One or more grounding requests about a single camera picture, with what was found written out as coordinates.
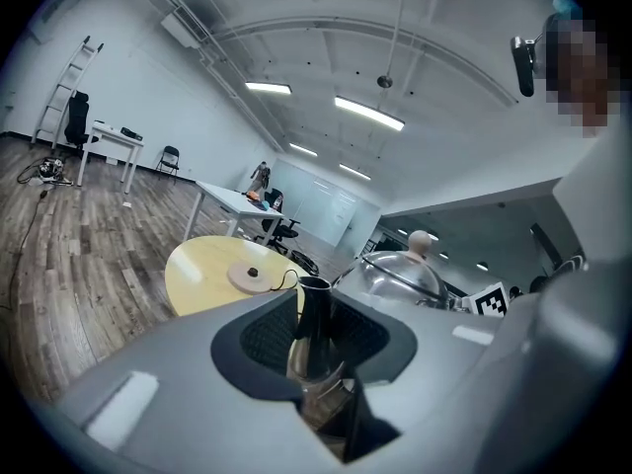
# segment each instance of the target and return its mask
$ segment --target wireless charger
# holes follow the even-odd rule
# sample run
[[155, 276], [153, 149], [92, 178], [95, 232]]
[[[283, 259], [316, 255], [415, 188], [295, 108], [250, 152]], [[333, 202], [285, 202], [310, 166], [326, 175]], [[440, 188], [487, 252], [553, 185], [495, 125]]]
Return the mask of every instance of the wireless charger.
[[273, 287], [272, 281], [266, 273], [245, 262], [236, 262], [228, 268], [226, 273], [230, 283], [239, 291], [249, 295], [266, 293]]

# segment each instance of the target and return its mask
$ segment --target wooden floor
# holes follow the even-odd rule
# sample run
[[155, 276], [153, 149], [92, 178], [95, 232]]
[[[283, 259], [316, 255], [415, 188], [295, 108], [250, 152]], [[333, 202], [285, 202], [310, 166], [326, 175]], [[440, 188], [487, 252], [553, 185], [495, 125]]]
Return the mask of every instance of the wooden floor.
[[[0, 138], [0, 349], [26, 395], [53, 401], [86, 369], [174, 317], [164, 270], [181, 243], [196, 189], [139, 169], [126, 196], [122, 166], [93, 160], [82, 188], [56, 187], [40, 202], [9, 309], [11, 274], [44, 189], [16, 178], [48, 154], [46, 146]], [[79, 164], [69, 158], [65, 177], [75, 180]], [[222, 235], [228, 219], [205, 200], [192, 236]], [[249, 237], [263, 233], [256, 221], [241, 227]], [[309, 255], [329, 280], [350, 263], [308, 234], [284, 242]]]

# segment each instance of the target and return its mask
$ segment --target ladder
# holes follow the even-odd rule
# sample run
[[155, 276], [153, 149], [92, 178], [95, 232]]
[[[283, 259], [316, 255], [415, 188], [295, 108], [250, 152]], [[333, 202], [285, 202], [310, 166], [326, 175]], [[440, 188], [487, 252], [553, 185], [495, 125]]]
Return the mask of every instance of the ladder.
[[[66, 63], [66, 66], [64, 66], [61, 70], [59, 77], [57, 77], [57, 81], [55, 82], [55, 85], [48, 95], [46, 105], [43, 107], [41, 113], [39, 114], [38, 125], [36, 126], [36, 131], [31, 138], [31, 144], [35, 144], [38, 138], [38, 134], [43, 131], [45, 133], [52, 134], [52, 149], [57, 146], [57, 134], [59, 133], [59, 127], [61, 126], [61, 123], [63, 122], [63, 117], [66, 113], [66, 110], [68, 109], [68, 101], [74, 96], [75, 92], [77, 91], [77, 87], [81, 82], [81, 78], [83, 77], [83, 74], [86, 73], [86, 70], [90, 66], [90, 63], [92, 63], [97, 54], [99, 54], [99, 52], [103, 48], [103, 44], [101, 44], [96, 49], [93, 49], [88, 45], [88, 40], [90, 40], [90, 36], [87, 36], [83, 39], [83, 41], [79, 44], [79, 47], [77, 47], [72, 53], [72, 56], [70, 56], [70, 59]], [[83, 55], [85, 58], [86, 54], [88, 55], [88, 60], [82, 65], [81, 63], [83, 61], [81, 57]], [[67, 96], [64, 96], [64, 92], [62, 91], [58, 92], [59, 89], [66, 90]], [[61, 97], [63, 100], [63, 103], [61, 104], [62, 107], [59, 106], [58, 102], [57, 105], [53, 104], [55, 98], [59, 97]], [[58, 115], [57, 123], [54, 125], [54, 131], [50, 131], [43, 126], [43, 122], [46, 119], [46, 115], [48, 114]]]

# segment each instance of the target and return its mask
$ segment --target ceiling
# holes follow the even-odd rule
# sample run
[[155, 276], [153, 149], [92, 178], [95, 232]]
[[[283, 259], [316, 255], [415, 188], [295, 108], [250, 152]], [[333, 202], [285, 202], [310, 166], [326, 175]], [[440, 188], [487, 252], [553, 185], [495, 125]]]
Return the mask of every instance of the ceiling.
[[[476, 122], [521, 98], [509, 40], [535, 37], [552, 0], [177, 0], [211, 34], [213, 68], [287, 152], [346, 163], [392, 192], [442, 174], [455, 153], [489, 153]], [[292, 95], [244, 91], [243, 80], [288, 84]], [[336, 95], [406, 122], [401, 132], [342, 111]]]
[[538, 223], [563, 258], [580, 247], [570, 223], [553, 196], [439, 210], [411, 216], [382, 217], [379, 224], [397, 233], [426, 230], [436, 234], [431, 253], [446, 252], [449, 261], [475, 270], [486, 262], [489, 272], [521, 287], [542, 274], [529, 228]]

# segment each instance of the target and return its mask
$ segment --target gray panel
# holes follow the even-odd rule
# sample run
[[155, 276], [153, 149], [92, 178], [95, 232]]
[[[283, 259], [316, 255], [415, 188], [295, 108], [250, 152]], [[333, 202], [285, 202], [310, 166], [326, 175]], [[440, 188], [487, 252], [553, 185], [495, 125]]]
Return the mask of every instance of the gray panel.
[[632, 319], [631, 268], [595, 265], [561, 276], [543, 295], [517, 299], [454, 391], [346, 471], [506, 473], [533, 466], [586, 415], [621, 356]]
[[502, 324], [498, 318], [408, 305], [366, 293], [349, 296], [398, 319], [417, 337], [417, 353], [397, 379], [365, 389], [373, 415], [402, 433], [454, 392], [486, 350], [452, 336], [452, 330], [465, 325], [495, 333]]
[[339, 465], [293, 404], [248, 397], [211, 361], [217, 330], [268, 300], [253, 297], [160, 325], [88, 371], [59, 410], [82, 425], [129, 371], [139, 370], [156, 375], [160, 387], [119, 452], [127, 458], [168, 472], [322, 472]]

